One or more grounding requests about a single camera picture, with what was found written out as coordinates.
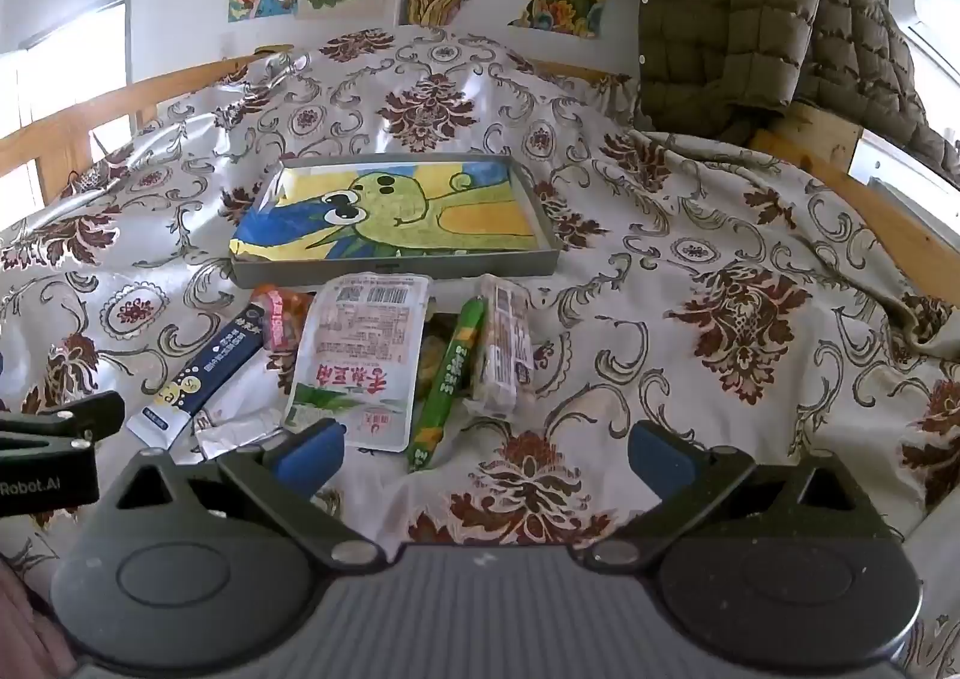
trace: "floral bedspread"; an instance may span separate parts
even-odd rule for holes
[[[939,514],[960,509],[960,314],[919,296],[859,216],[794,166],[629,131],[623,83],[583,91],[486,38],[404,27],[275,56],[181,99],[3,233],[0,407],[104,389],[131,413],[147,404],[248,299],[227,243],[277,160],[511,154],[565,248],[554,276],[522,281],[536,410],[514,423],[455,412],[416,476],[402,456],[349,450],[320,507],[387,549],[591,542],[656,504],[626,453],[650,419],[761,462],[833,449],[909,537],[928,587],[952,582],[955,528]],[[211,413],[282,407],[293,364],[261,353]],[[102,444],[104,485],[138,447],[126,430]],[[7,519],[0,553],[44,594],[78,521]],[[954,588],[928,596],[919,673],[949,673]]]

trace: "ribbed gray surface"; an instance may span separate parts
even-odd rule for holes
[[[680,637],[640,583],[557,548],[411,546],[334,584],[272,654],[211,679],[757,679]],[[896,679],[892,666],[845,679]],[[76,679],[116,679],[82,668]]]

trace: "white logo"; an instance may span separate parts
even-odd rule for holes
[[[46,484],[35,478],[33,481],[0,481],[2,495],[35,495],[36,492],[59,490],[59,476],[50,476]]]
[[[479,557],[474,557],[473,562],[474,564],[478,564],[480,567],[487,567],[488,564],[496,562],[496,557],[489,552],[484,552]]]

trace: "green snack stick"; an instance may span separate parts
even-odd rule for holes
[[[433,452],[440,446],[440,440],[443,440],[443,425],[450,415],[450,406],[453,406],[453,393],[457,391],[463,377],[464,365],[473,350],[486,310],[487,302],[482,297],[467,300],[460,310],[453,337],[446,347],[437,377],[433,379],[430,394],[424,403],[424,410],[416,423],[413,441],[407,447],[410,471],[422,471],[426,468]]]

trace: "gray box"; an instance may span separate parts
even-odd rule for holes
[[[310,286],[325,283],[331,278],[348,273],[415,273],[430,278],[471,278],[492,273],[506,278],[522,276],[550,276],[557,269],[562,245],[553,233],[550,220],[536,199],[533,187],[517,163],[510,157],[489,154],[376,154],[353,157],[309,158],[287,160],[277,168],[270,181],[264,184],[252,209],[270,206],[277,196],[278,182],[284,170],[337,165],[397,165],[427,163],[476,163],[491,161],[507,166],[515,198],[533,230],[538,247],[534,251],[483,252],[473,254],[423,254],[416,257],[345,257],[344,259],[272,260],[252,254],[230,252],[233,280],[237,286],[253,289],[262,283],[277,286]]]

